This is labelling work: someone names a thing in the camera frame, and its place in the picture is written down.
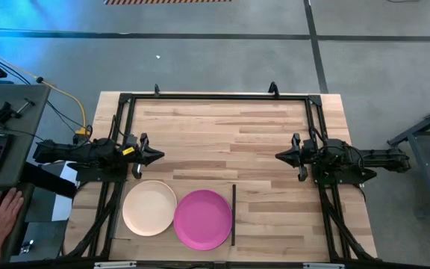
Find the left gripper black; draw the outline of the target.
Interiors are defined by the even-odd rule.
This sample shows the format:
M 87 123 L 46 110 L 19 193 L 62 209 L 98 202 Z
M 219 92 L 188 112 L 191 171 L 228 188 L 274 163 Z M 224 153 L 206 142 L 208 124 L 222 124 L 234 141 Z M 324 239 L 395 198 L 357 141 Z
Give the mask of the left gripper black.
M 147 146 L 148 142 L 149 142 L 148 135 L 146 133 L 142 133 L 140 136 L 140 142 L 137 146 L 136 161 L 134 162 L 131 170 L 131 173 L 135 179 L 142 178 L 141 167 L 143 164 L 146 163 L 145 147 Z M 148 164 L 151 164 L 157 161 L 158 159 L 161 159 L 163 157 L 162 155 L 164 155 L 164 152 L 161 152 L 159 150 L 152 149 L 152 148 L 148 148 L 148 152 L 154 155 L 149 157 Z

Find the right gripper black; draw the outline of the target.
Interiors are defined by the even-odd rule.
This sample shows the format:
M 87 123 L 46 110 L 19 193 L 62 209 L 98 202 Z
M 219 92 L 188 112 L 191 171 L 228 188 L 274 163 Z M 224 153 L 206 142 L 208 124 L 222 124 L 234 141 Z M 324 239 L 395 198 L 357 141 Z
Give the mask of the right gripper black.
M 295 154 L 295 165 L 299 168 L 298 180 L 300 182 L 304 182 L 308 177 L 308 170 L 305 167 L 305 164 L 312 163 L 312 157 L 314 152 L 304 151 L 303 144 L 300 145 L 301 138 L 299 133 L 294 133 L 292 138 L 292 145 L 294 148 Z M 280 153 L 277 153 L 275 156 L 278 160 L 283 161 L 286 164 L 289 164 L 291 167 L 293 166 L 293 160 L 290 157 L 293 154 L 293 149 L 289 149 Z

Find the cream white plate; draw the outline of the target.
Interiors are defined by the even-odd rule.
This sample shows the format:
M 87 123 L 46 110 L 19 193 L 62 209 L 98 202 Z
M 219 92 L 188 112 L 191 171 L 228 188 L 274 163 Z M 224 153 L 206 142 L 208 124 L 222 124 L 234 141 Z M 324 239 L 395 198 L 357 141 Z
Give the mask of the cream white plate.
M 174 191 L 166 183 L 144 181 L 126 195 L 122 218 L 136 235 L 158 235 L 172 224 L 177 204 Z

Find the pink plate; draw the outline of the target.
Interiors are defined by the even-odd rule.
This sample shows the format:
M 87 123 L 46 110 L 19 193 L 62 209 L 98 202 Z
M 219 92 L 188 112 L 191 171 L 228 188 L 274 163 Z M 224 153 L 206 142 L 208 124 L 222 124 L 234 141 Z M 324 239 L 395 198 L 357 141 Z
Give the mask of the pink plate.
M 231 233 L 231 206 L 215 191 L 193 191 L 181 199 L 173 224 L 178 239 L 187 247 L 213 250 L 222 245 Z

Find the white paper sheet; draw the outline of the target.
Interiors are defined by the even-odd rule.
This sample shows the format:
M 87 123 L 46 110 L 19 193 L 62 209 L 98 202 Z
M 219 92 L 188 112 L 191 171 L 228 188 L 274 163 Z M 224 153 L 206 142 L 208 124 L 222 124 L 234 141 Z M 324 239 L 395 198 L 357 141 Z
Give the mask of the white paper sheet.
M 72 183 L 76 188 L 79 183 L 76 180 L 78 172 L 68 166 L 69 162 L 65 162 L 60 173 L 60 177 Z M 52 212 L 52 221 L 68 220 L 72 210 L 73 198 L 64 197 L 60 194 L 55 195 L 54 207 Z

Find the grey side desk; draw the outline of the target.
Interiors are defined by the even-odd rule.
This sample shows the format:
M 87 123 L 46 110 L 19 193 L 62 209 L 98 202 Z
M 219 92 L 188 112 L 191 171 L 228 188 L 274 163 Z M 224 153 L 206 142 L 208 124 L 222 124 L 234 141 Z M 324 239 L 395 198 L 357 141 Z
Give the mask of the grey side desk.
M 0 187 L 19 181 L 48 97 L 46 86 L 0 84 Z

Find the black clamp tool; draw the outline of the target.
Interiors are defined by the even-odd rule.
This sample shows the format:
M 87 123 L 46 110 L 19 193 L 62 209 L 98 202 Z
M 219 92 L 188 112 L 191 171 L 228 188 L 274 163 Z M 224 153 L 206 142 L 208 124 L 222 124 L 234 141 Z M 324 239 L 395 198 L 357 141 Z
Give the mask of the black clamp tool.
M 4 128 L 5 123 L 11 119 L 19 119 L 22 117 L 22 112 L 29 107 L 35 106 L 35 103 L 28 99 L 24 98 L 25 104 L 19 108 L 17 111 L 11 108 L 11 104 L 9 102 L 4 102 L 3 106 L 0 108 L 0 127 Z

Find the person's hand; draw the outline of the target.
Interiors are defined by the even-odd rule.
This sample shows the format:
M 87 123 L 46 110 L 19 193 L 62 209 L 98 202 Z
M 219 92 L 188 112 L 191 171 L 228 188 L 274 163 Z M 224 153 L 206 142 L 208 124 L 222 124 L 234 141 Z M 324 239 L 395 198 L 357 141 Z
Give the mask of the person's hand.
M 22 192 L 15 188 L 11 188 L 5 195 L 0 192 L 0 245 L 10 234 L 23 202 Z

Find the black metal table frame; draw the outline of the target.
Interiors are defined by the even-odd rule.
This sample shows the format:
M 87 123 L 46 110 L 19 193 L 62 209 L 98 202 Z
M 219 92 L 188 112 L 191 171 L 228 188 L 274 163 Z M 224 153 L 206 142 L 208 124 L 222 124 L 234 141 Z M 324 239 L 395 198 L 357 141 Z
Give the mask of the black metal table frame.
M 190 249 L 172 236 L 118 239 L 104 226 L 96 243 L 110 239 L 111 259 L 210 262 L 326 262 L 329 259 L 318 187 L 275 155 L 294 133 L 315 128 L 349 141 L 337 94 L 138 93 L 131 131 L 146 133 L 165 156 L 143 169 L 145 180 L 231 183 L 235 236 L 214 250 Z

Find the silver metal bracket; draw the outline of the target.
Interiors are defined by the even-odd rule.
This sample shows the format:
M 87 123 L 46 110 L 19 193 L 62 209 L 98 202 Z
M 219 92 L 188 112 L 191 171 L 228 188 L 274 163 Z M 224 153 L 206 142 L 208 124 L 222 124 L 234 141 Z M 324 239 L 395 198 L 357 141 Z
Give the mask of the silver metal bracket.
M 306 262 L 302 265 L 303 269 L 346 269 L 343 264 Z
M 93 269 L 135 269 L 135 261 L 118 261 L 118 262 L 96 262 Z

